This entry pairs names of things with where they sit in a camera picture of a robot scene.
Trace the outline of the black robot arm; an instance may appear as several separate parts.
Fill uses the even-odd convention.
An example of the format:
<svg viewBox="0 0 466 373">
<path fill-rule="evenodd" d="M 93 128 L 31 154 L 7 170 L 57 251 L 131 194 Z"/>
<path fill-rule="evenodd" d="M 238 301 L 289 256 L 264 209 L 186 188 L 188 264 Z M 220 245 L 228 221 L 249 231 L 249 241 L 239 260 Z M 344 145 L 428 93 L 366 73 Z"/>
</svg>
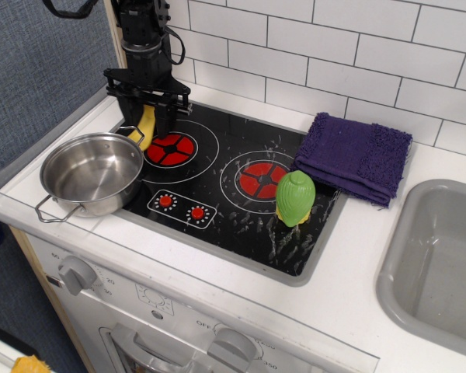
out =
<svg viewBox="0 0 466 373">
<path fill-rule="evenodd" d="M 122 30 L 121 47 L 126 68 L 108 68 L 108 94 L 117 98 L 128 125 L 138 125 L 146 106 L 155 109 L 155 131 L 165 138 L 179 113 L 191 111 L 190 88 L 172 76 L 172 67 L 182 64 L 172 59 L 170 37 L 178 35 L 167 27 L 170 5 L 166 1 L 112 1 L 117 25 Z"/>
</svg>

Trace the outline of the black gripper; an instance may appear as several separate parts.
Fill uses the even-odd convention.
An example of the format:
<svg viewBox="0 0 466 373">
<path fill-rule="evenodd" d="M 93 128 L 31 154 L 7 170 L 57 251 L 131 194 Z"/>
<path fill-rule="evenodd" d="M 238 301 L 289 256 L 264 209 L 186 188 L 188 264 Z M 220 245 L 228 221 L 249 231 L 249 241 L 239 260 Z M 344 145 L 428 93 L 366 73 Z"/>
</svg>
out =
<svg viewBox="0 0 466 373">
<path fill-rule="evenodd" d="M 126 68 L 107 68 L 107 92 L 117 98 L 126 124 L 139 124 L 144 106 L 155 108 L 158 138 L 165 138 L 176 122 L 176 113 L 188 115 L 191 90 L 172 76 L 172 67 L 184 62 L 186 50 L 174 61 L 170 44 L 155 46 L 123 44 L 128 59 Z"/>
</svg>

